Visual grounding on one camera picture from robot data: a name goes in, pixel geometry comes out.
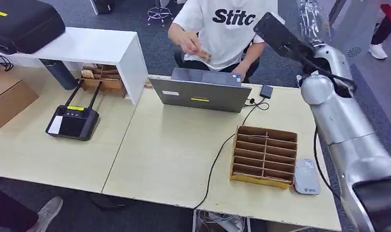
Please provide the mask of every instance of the cardboard box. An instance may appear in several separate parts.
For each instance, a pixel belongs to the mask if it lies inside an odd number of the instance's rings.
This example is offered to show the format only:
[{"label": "cardboard box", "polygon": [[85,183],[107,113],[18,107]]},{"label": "cardboard box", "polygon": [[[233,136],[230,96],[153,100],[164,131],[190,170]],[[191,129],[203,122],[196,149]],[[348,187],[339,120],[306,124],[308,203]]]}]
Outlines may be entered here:
[{"label": "cardboard box", "polygon": [[0,69],[0,128],[38,97],[22,80]]},{"label": "cardboard box", "polygon": [[240,126],[234,136],[230,180],[289,188],[294,183],[296,133]]}]

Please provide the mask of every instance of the laptop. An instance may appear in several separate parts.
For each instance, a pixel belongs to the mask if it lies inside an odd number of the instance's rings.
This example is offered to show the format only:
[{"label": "laptop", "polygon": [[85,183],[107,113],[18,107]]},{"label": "laptop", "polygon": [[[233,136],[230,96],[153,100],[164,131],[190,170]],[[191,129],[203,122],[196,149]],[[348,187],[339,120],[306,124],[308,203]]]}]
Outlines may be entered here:
[{"label": "laptop", "polygon": [[175,68],[171,79],[149,78],[163,104],[239,113],[251,88],[225,72]]}]

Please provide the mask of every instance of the cardboard divider tray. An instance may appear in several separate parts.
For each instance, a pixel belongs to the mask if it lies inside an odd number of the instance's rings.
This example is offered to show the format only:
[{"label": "cardboard divider tray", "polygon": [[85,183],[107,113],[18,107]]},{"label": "cardboard divider tray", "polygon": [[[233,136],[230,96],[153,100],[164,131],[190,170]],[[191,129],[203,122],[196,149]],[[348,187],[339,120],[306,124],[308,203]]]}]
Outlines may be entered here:
[{"label": "cardboard divider tray", "polygon": [[81,77],[83,80],[83,90],[95,91],[99,83],[102,82],[100,91],[124,97],[127,91],[121,81],[121,77],[116,66],[97,64],[97,67],[98,68],[89,66],[83,67],[84,70],[82,71]]},{"label": "cardboard divider tray", "polygon": [[230,179],[289,188],[294,183],[297,141],[293,132],[238,127]]}]

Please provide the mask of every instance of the person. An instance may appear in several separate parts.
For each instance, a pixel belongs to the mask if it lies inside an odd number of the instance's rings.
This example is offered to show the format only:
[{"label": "person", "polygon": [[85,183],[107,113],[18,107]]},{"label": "person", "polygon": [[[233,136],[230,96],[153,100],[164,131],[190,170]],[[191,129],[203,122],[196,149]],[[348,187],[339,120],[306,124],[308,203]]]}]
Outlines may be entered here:
[{"label": "person", "polygon": [[381,24],[378,27],[378,30],[374,34],[371,40],[371,46],[369,52],[376,59],[386,59],[388,55],[382,48],[382,43],[389,37],[391,34],[391,20],[388,17],[385,17]]},{"label": "person", "polygon": [[[168,31],[186,54],[179,67],[236,73],[249,83],[257,68],[251,65],[266,45],[253,27],[277,8],[270,0],[188,0]],[[211,57],[204,58],[205,53]]]},{"label": "person", "polygon": [[62,205],[63,199],[55,197],[36,213],[0,191],[0,231],[45,232]]}]

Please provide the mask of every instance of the black pants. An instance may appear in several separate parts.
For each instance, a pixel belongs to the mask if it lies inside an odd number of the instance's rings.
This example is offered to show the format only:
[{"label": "black pants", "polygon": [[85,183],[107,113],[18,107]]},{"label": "black pants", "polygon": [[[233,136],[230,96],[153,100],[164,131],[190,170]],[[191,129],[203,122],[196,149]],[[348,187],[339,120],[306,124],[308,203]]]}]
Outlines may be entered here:
[{"label": "black pants", "polygon": [[0,191],[0,227],[26,232],[38,218],[37,213]]},{"label": "black pants", "polygon": [[388,17],[385,17],[384,20],[382,20],[381,25],[379,25],[379,28],[376,31],[375,35],[372,37],[371,44],[377,45],[383,43],[384,40],[386,40],[390,34],[391,21]]},{"label": "black pants", "polygon": [[[228,66],[226,67],[225,69],[221,70],[220,72],[223,72],[223,73],[230,73],[232,72],[237,66],[239,65],[239,63],[237,64],[233,64],[231,66]],[[186,61],[183,61],[183,62],[180,62],[178,63],[178,66],[180,68],[184,68],[184,69],[198,69],[198,70],[206,70],[206,71],[209,71],[210,69],[208,68],[207,65],[205,65],[203,62],[201,61],[196,61],[196,60],[186,60]],[[257,70],[258,67],[253,67],[253,65],[251,65],[250,69],[247,71],[247,74],[245,75],[245,78],[244,78],[244,81],[243,83],[250,83],[250,80],[249,78],[254,74],[254,72]]]}]

